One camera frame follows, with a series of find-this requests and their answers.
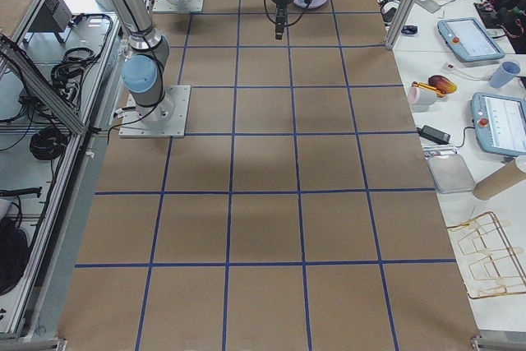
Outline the cardboard tube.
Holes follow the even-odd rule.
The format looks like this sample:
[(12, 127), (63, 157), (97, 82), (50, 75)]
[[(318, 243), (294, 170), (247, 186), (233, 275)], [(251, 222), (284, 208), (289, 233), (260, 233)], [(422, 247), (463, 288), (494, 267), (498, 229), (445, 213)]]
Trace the cardboard tube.
[(473, 189), (477, 199), (489, 200), (525, 180), (525, 156), (520, 155), (478, 182)]

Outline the light blue plastic cup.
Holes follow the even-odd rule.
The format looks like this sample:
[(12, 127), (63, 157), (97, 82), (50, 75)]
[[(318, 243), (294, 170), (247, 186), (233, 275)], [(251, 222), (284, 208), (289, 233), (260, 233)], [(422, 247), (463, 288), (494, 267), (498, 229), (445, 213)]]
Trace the light blue plastic cup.
[(501, 88), (520, 73), (520, 65), (515, 61), (505, 61), (492, 73), (489, 84), (492, 88)]

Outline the silver metal tin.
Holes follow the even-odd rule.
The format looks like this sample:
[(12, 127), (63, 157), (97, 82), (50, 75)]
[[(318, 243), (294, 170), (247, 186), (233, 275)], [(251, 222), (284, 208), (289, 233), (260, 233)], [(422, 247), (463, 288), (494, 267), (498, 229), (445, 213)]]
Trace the silver metal tin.
[(422, 149), (437, 192), (450, 194), (474, 189), (473, 176), (455, 146), (429, 145)]

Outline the grey electronics box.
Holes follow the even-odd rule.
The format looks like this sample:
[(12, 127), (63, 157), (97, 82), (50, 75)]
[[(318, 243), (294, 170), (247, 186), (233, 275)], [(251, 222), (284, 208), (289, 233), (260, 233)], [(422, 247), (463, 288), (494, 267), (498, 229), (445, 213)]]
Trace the grey electronics box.
[(29, 43), (37, 33), (50, 33), (64, 44), (71, 32), (71, 20), (72, 13), (64, 0), (44, 0), (23, 41)]

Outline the teach pendant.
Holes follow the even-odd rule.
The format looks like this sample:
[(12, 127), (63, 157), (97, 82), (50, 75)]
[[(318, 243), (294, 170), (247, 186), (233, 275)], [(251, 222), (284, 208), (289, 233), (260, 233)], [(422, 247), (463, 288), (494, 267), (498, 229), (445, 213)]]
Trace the teach pendant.
[(441, 20), (437, 29), (447, 47), (463, 62), (498, 60), (505, 56), (483, 24), (473, 17)]
[(525, 154), (525, 101), (476, 92), (471, 100), (473, 124), (482, 150), (504, 156)]

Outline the far teach pendant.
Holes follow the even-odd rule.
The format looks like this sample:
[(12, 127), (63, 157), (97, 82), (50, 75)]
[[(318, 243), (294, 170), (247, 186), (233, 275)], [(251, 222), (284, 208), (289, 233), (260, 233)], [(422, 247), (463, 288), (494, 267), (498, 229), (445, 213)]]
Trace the far teach pendant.
[(447, 47), (463, 62), (498, 60), (505, 56), (483, 24), (473, 17), (441, 20), (437, 29)]

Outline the black power brick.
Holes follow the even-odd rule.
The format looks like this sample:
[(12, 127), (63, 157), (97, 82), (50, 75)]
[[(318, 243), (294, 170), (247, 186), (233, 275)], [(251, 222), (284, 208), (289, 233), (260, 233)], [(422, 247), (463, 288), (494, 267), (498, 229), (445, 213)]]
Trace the black power brick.
[(418, 127), (417, 132), (421, 138), (434, 142), (437, 145), (447, 145), (450, 142), (450, 134), (428, 125)]

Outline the near teach pendant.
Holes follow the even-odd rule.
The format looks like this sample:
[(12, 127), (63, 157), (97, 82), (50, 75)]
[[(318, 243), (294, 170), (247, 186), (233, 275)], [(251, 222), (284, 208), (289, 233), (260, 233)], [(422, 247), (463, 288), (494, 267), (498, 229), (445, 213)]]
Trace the near teach pendant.
[(471, 100), (473, 124), (482, 150), (504, 156), (525, 154), (525, 101), (476, 92)]

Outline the red yellow mango toy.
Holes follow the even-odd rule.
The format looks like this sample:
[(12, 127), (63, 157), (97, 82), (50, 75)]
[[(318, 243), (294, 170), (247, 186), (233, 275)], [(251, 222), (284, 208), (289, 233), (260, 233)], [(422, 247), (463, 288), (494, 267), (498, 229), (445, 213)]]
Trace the red yellow mango toy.
[(436, 88), (444, 95), (453, 94), (458, 89), (453, 81), (442, 75), (430, 76), (428, 78), (428, 85)]

